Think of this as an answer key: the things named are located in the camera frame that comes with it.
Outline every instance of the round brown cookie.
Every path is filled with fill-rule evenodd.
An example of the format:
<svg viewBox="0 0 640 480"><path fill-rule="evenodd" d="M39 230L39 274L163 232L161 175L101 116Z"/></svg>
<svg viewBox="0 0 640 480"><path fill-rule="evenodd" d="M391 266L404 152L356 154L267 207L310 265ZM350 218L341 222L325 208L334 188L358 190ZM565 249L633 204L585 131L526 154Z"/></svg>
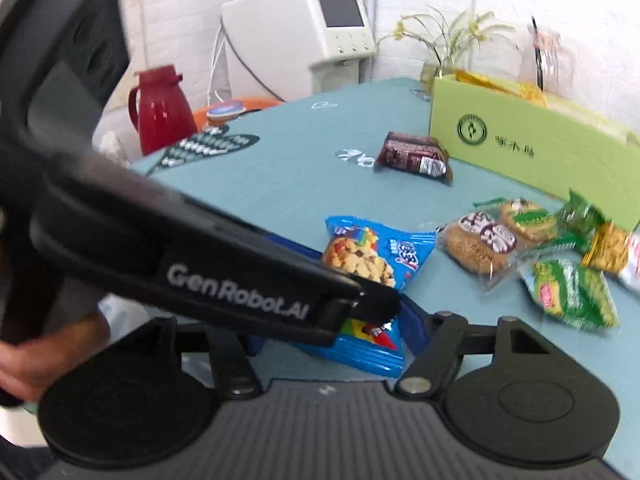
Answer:
<svg viewBox="0 0 640 480"><path fill-rule="evenodd" d="M351 238L334 238L322 255L322 261L368 280L394 286L394 271L384 258L369 246L360 246Z"/></svg>
<svg viewBox="0 0 640 480"><path fill-rule="evenodd" d="M447 253L470 272L493 274L506 266L509 253L497 252L478 233L463 229L459 222L450 224L444 233Z"/></svg>
<svg viewBox="0 0 640 480"><path fill-rule="evenodd" d="M535 244L548 242L558 233L558 222L552 215L536 224L524 224L514 220L514 217L521 213L537 210L545 212L540 206L524 199L509 200L500 206L500 222L518 236L521 246L531 245L532 242Z"/></svg>

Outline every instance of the blue cookie bag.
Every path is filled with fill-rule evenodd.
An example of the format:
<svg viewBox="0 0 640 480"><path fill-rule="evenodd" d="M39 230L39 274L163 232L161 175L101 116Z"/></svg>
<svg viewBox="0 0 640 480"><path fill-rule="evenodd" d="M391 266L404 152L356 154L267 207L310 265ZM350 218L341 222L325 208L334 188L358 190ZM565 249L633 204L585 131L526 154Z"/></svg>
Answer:
<svg viewBox="0 0 640 480"><path fill-rule="evenodd" d="M435 247L435 232L408 233L353 216L326 219L331 241L324 263L401 290ZM388 377L404 366L399 320L376 327L348 319L331 348L296 345L307 352Z"/></svg>

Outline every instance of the cookie image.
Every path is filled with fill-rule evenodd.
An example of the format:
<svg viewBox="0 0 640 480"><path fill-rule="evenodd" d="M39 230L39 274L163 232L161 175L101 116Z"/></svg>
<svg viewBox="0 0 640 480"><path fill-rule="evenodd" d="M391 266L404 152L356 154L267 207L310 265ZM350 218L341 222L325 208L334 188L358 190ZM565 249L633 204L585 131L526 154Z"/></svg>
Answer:
<svg viewBox="0 0 640 480"><path fill-rule="evenodd" d="M513 233L483 212L463 216L444 232L447 253L466 270L478 274L493 274L504 268L517 244Z"/></svg>
<svg viewBox="0 0 640 480"><path fill-rule="evenodd" d="M521 245L548 242L558 234L556 218L528 200L509 200L500 206L500 223L524 238Z"/></svg>
<svg viewBox="0 0 640 480"><path fill-rule="evenodd" d="M368 245L359 245L352 238L339 237L331 241L322 261L332 267L356 274L368 280L394 286L394 271L388 262Z"/></svg>

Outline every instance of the blue tablecloth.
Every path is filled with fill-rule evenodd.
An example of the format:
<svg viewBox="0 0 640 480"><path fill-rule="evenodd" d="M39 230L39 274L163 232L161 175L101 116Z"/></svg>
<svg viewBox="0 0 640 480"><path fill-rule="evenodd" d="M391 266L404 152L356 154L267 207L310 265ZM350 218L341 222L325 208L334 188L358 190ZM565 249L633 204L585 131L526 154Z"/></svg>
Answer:
<svg viewBox="0 0 640 480"><path fill-rule="evenodd" d="M242 151L158 171L154 178L203 202L316 250L328 237L324 218L361 216L411 230L432 230L458 218L472 202L496 196L523 196L555 210L560 201L513 180L452 161L452 186L394 170L374 172L366 158L338 158L341 150L375 157L390 130L427 134L430 104L405 79L364 84L243 116L231 134L260 141ZM156 153L136 169L145 172ZM615 392L622 410L607 461L631 479L640 479L640 298L609 280L622 328L605 334L581 333L547 319L534 307L519 280L484 293L474 276L435 251L405 289L425 310L452 310L471 323L495 324L518 316L574 357ZM463 372L488 358L466 358ZM263 380L361 379L365 373L311 357L283 343L269 342L254 367Z"/></svg>

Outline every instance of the light green cardboard box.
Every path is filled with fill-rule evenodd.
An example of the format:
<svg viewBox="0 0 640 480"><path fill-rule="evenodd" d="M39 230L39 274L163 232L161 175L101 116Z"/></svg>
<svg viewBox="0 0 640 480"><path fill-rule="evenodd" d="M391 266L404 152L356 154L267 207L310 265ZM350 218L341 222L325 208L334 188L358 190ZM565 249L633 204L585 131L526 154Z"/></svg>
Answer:
<svg viewBox="0 0 640 480"><path fill-rule="evenodd" d="M569 197L569 188L575 189L620 227L634 229L640 220L637 137L584 108L569 106L582 122L448 76L434 86L430 135L453 158L562 199Z"/></svg>

